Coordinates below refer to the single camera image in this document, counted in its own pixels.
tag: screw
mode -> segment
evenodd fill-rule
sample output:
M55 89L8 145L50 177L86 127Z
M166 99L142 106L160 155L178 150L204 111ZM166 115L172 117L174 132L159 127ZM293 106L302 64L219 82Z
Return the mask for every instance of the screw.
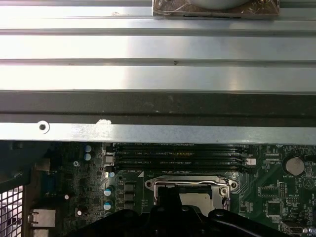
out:
M222 195L222 196L225 196L226 194L227 194L227 188L222 188L221 190L220 190L220 194Z
M79 162L78 161L74 161L74 167L79 167Z

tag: green circuit board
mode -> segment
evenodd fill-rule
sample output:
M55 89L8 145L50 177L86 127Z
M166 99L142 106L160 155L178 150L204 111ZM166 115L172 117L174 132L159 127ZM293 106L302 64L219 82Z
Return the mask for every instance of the green circuit board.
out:
M85 160L87 145L91 147L89 160ZM199 155L195 162L177 162L179 157L189 160L192 154L199 154L189 152L190 149L199 150L200 147L195 145L186 144L179 148L172 144L155 144L155 152L151 151L150 144L128 145L138 146L137 152L128 158L123 156L128 154L124 151L119 153L123 154L121 158L116 153L108 155L109 144L68 143L58 148L63 155L55 172L58 177L56 192L76 194L63 204L63 211L58 212L56 226L61 236L121 209L133 209L140 214L149 212L154 205L154 195L145 183L162 175L217 175L235 180L238 189L231 194L230 211L288 234L283 223L299 223L303 230L299 236L312 236L308 229L316 224L316 155L313 147L234 145L242 149L242 157L252 163L241 165L230 159L225 164L213 161L209 165L207 155ZM155 163L153 159L157 159L157 155L160 158ZM168 161L172 155L174 161ZM289 158L302 161L302 173L292 175L288 172L284 163ZM106 172L106 165L113 162L120 164L116 171ZM107 195L104 193L106 189L111 189ZM78 216L76 212L81 206L85 206L86 212Z

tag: screw hole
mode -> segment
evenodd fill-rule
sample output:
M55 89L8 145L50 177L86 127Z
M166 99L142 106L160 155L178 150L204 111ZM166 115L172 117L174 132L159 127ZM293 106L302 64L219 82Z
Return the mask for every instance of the screw hole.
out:
M42 131L44 131L44 130L46 129L46 125L45 125L45 124L41 124L41 125L39 126L39 129L42 130Z

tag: integrated circuit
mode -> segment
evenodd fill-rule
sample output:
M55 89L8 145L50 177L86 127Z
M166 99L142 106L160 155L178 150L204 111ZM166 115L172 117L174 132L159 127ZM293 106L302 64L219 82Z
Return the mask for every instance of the integrated circuit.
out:
M261 187L260 196L263 198L277 198L278 197L278 188L272 187Z
M281 203L279 201L267 202L267 216L279 217L281 215Z

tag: shiny metal surface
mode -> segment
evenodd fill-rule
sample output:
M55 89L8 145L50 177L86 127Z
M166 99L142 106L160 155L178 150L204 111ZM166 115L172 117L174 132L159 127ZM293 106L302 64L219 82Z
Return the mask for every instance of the shiny metal surface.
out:
M2 1L0 89L313 94L315 2L245 21L152 17L148 0Z
M114 125L50 123L43 134L37 123L0 123L0 140L214 143L214 144L316 144L316 128L219 127L179 125Z
M1 90L187 90L213 92L314 93L313 68L209 65L0 66Z
M276 37L1 36L0 56L2 59L316 61L315 42L314 38Z

